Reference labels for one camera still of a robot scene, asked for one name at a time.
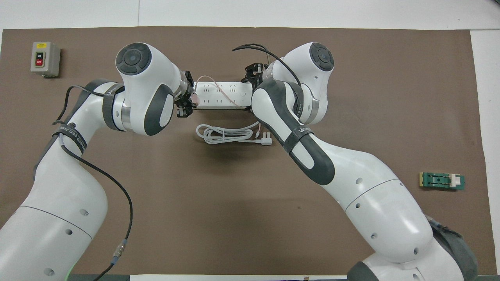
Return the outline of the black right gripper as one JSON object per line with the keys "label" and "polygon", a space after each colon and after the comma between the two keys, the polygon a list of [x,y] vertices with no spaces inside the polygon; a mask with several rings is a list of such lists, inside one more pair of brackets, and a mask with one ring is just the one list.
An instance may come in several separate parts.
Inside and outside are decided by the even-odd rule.
{"label": "black right gripper", "polygon": [[245,77],[240,82],[249,82],[259,85],[266,79],[273,78],[273,66],[262,63],[254,63],[245,68]]}

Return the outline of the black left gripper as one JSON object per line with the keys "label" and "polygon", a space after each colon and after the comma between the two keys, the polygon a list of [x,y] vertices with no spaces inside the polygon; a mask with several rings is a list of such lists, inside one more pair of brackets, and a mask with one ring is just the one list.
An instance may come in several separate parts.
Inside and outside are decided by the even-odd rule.
{"label": "black left gripper", "polygon": [[177,105],[177,117],[189,117],[193,113],[193,104],[190,100],[195,92],[195,83],[190,71],[181,71],[181,81],[174,93],[174,103]]}

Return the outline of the white power strip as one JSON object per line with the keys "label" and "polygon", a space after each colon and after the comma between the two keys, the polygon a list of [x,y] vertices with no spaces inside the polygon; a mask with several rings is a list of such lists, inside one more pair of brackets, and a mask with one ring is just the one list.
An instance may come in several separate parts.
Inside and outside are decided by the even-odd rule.
{"label": "white power strip", "polygon": [[251,105],[252,85],[248,82],[199,82],[196,110],[243,110]]}

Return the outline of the brown table mat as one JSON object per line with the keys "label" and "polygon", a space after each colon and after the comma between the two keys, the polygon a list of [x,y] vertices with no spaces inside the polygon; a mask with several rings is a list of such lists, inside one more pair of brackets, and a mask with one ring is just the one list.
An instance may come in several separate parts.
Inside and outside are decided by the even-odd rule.
{"label": "brown table mat", "polygon": [[[334,57],[315,135],[387,164],[427,215],[459,232],[495,274],[490,197],[470,32],[321,28],[112,27],[4,30],[0,55],[0,228],[32,188],[33,167],[70,85],[120,81],[116,54],[149,43],[194,78],[238,81],[319,42]],[[61,49],[59,76],[30,71],[34,42]],[[200,123],[243,127],[250,112],[195,111],[148,137],[98,130],[84,158],[129,192],[134,223],[111,274],[345,275],[373,253],[338,203],[281,146],[206,144]],[[420,187],[419,173],[460,174],[464,190]]]}

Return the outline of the grey push button box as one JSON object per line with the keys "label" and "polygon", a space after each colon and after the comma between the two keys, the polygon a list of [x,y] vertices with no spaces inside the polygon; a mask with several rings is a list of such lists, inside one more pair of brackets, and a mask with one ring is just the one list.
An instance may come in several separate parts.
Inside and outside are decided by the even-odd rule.
{"label": "grey push button box", "polygon": [[59,76],[61,49],[52,42],[34,42],[30,71],[45,78]]}

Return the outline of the green knife switch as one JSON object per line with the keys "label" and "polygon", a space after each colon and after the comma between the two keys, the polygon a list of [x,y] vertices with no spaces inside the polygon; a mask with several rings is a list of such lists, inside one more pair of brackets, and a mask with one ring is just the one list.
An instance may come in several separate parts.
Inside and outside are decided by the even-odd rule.
{"label": "green knife switch", "polygon": [[420,187],[432,187],[448,190],[464,190],[465,177],[460,174],[419,173]]}

